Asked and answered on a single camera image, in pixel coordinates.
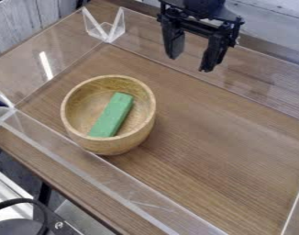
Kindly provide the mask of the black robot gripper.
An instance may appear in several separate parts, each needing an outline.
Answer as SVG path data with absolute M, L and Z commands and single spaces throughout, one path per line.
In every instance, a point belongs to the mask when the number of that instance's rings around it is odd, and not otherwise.
M 226 0 L 158 0 L 165 49 L 177 59 L 185 51 L 190 31 L 209 39 L 199 71 L 210 73 L 222 63 L 229 47 L 237 45 L 239 30 L 246 23 L 227 7 Z

